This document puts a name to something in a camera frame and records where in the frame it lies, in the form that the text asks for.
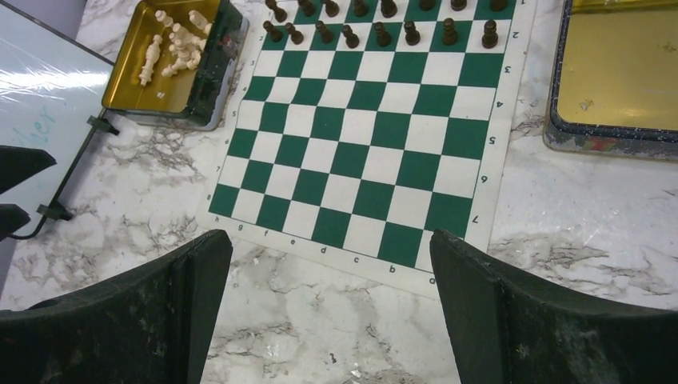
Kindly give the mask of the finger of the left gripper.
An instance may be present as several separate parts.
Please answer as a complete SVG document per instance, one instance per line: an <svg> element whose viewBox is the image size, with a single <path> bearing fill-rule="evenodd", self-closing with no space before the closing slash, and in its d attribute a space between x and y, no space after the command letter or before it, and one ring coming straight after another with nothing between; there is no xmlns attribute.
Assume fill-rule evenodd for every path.
<svg viewBox="0 0 678 384"><path fill-rule="evenodd" d="M16 230L30 222L30 216L15 204L1 204L0 208L0 241L11 236Z"/></svg>
<svg viewBox="0 0 678 384"><path fill-rule="evenodd" d="M56 164L56 159L45 150L1 146L1 193Z"/></svg>

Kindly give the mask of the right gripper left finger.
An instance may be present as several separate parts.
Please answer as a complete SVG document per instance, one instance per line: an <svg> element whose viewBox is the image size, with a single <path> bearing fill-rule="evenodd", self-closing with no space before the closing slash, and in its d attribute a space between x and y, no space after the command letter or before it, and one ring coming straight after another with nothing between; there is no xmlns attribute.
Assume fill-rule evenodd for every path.
<svg viewBox="0 0 678 384"><path fill-rule="evenodd" d="M91 286L1 312L4 383L198 383L233 244L209 230Z"/></svg>

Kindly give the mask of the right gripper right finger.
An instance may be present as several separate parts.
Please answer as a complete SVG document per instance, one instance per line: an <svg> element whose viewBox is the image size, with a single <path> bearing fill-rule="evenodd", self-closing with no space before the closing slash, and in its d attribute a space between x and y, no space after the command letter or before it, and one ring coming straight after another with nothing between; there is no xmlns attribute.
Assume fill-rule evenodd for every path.
<svg viewBox="0 0 678 384"><path fill-rule="evenodd" d="M677 313L583 294L445 230L429 243L463 383L674 383Z"/></svg>

